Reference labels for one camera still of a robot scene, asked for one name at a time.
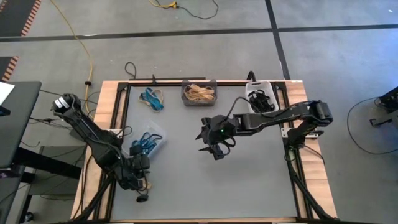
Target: white paper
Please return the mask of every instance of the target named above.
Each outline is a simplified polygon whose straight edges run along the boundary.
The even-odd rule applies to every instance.
[[[2,105],[7,96],[10,95],[10,92],[14,87],[14,85],[0,82],[0,105]]]

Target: wooden frame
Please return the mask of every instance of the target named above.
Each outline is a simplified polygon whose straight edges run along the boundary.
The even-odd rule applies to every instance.
[[[196,82],[207,82],[208,80],[195,80]],[[94,122],[103,129],[109,128],[120,128],[123,125],[123,111],[124,111],[124,99],[126,98],[126,91],[121,91],[120,83],[127,83],[128,85],[135,86],[146,86],[146,85],[158,85],[158,86],[178,86],[182,80],[130,80],[130,81],[105,81],[101,88],[101,93],[98,100],[97,110],[95,114]],[[250,80],[217,80],[219,86],[232,85],[232,86],[244,86]],[[297,80],[272,80],[272,83],[283,84],[286,92],[286,99],[282,94],[278,94],[281,107],[283,108],[282,102],[293,104],[300,101],[306,101],[307,96],[305,94],[304,85],[302,81]],[[116,103],[117,95],[120,97],[120,102]],[[114,113],[113,108],[117,105],[117,113]],[[114,118],[115,127],[111,127],[111,121]],[[317,140],[307,140],[307,145],[312,149],[320,153],[320,148]],[[91,155],[90,148],[87,150],[86,158]],[[303,176],[307,183],[307,188],[317,200],[317,202],[323,207],[323,209],[331,216],[336,217],[335,206],[333,198],[331,196],[328,179],[326,176],[325,166],[322,160],[304,149],[300,150],[300,157],[302,161]],[[98,190],[101,178],[101,169],[94,163],[89,163],[86,178],[86,190],[84,193],[83,206],[87,206],[94,194]],[[305,201],[303,195],[296,187],[296,198],[298,204],[298,213],[302,218],[310,218],[307,215]],[[79,181],[78,190],[76,192],[75,203],[72,209],[71,218],[76,213],[78,205],[80,203],[81,195],[81,179]],[[103,195],[101,206],[99,208],[98,218],[104,219],[106,217],[106,210],[108,207],[109,199],[109,188]],[[112,222],[294,222],[295,217],[265,217],[265,218],[227,218],[227,219],[189,219],[189,220],[112,220]]]

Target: concrete floor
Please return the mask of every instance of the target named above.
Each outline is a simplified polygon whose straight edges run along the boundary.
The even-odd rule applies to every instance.
[[[262,0],[216,0],[218,15],[210,20],[194,19],[183,11],[152,7],[147,1],[62,1],[77,34],[112,34],[175,30],[270,28]],[[360,0],[271,1],[279,27],[356,26],[398,24],[398,2]],[[178,2],[207,16],[211,1]],[[70,35],[67,25],[44,0],[28,36]],[[372,156],[360,151],[346,129],[349,108],[365,98],[379,96],[398,85],[398,29],[346,30],[281,33],[292,79],[304,80],[307,95],[330,105],[335,118],[320,138],[322,154],[336,211],[342,220],[396,223],[398,219],[398,153]],[[137,65],[139,78],[193,77],[245,78],[249,70],[258,79],[283,79],[274,38],[266,34],[192,35],[84,40],[95,63],[91,92],[103,80],[130,78],[124,64]],[[0,56],[19,56],[12,81],[40,80],[43,90],[72,92],[83,97],[89,66],[76,41],[0,43]],[[41,93],[33,117],[51,116],[54,96]],[[370,128],[376,113],[370,101],[353,111],[350,125],[354,136],[373,152],[397,147],[398,132],[390,126]],[[67,131],[42,124],[29,125],[24,142],[45,146],[77,145]],[[26,191],[20,190],[7,223],[15,223]],[[30,211],[32,223],[68,219],[73,201],[54,202],[39,197]]]

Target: yellow extension cord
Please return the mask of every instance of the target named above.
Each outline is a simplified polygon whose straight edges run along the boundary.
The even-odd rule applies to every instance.
[[[90,53],[88,53],[88,50],[87,50],[86,46],[83,44],[83,42],[76,36],[75,31],[73,31],[72,26],[71,26],[70,23],[68,22],[67,18],[63,15],[63,13],[61,12],[61,10],[60,10],[60,8],[57,6],[57,4],[56,4],[53,0],[50,0],[50,2],[55,6],[55,8],[56,8],[56,9],[58,10],[58,12],[61,14],[61,16],[63,17],[63,20],[65,20],[65,22],[68,24],[69,29],[70,29],[70,31],[72,32],[74,38],[75,38],[76,40],[79,41],[79,43],[81,44],[81,46],[83,46],[83,48],[84,48],[84,50],[85,50],[85,52],[86,52],[86,54],[87,54],[88,60],[90,61],[90,74],[88,75],[87,81],[91,81],[91,78],[92,78],[92,76],[93,76],[93,60],[91,59]],[[89,85],[86,85],[85,105],[84,105],[84,107],[86,108],[87,113],[90,112],[90,109],[88,108],[88,103],[87,103],[88,87],[89,87]]]
[[[155,7],[162,7],[162,8],[165,8],[165,9],[168,9],[168,8],[170,8],[170,7],[172,7],[173,9],[176,9],[176,8],[177,8],[177,2],[176,2],[176,1],[170,3],[169,5],[166,5],[166,6],[154,4],[154,3],[152,2],[152,0],[149,0],[149,2],[150,2],[153,6],[155,6]]]

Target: plastic bin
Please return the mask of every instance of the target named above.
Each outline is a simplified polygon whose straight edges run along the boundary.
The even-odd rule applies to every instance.
[[[188,98],[184,94],[184,89],[186,86],[195,84],[199,87],[205,88],[205,87],[212,87],[214,89],[214,100],[188,100]],[[217,81],[216,80],[210,80],[208,82],[191,82],[188,80],[183,80],[181,84],[181,99],[184,102],[185,106],[213,106],[216,103],[217,100]]]
[[[264,93],[269,96],[269,100],[268,103],[269,104],[274,104],[275,108],[274,111],[279,110],[279,106],[278,106],[278,102],[276,101],[276,97],[274,94],[274,91],[272,90],[272,85],[269,81],[259,81],[259,82],[249,82],[246,84],[246,92],[245,92],[245,97],[246,99],[249,100],[249,94],[252,91],[256,91],[256,90],[262,90],[264,91]],[[250,113],[255,113],[254,110],[251,108],[250,103],[248,103],[248,107],[249,107],[249,111]]]
[[[123,153],[127,157],[132,157],[129,155],[130,154],[129,150],[132,142],[134,140],[139,141],[145,132],[148,132],[150,134],[158,134],[163,137],[161,140],[156,141],[157,144],[155,148],[153,148],[153,150],[151,150],[151,152],[148,154],[149,158],[151,158],[154,154],[156,154],[156,152],[165,144],[167,140],[166,132],[159,125],[157,125],[152,120],[145,120],[141,124],[134,125],[134,127],[132,127],[131,134],[124,137],[124,141],[126,141],[129,145],[129,147],[122,147]]]

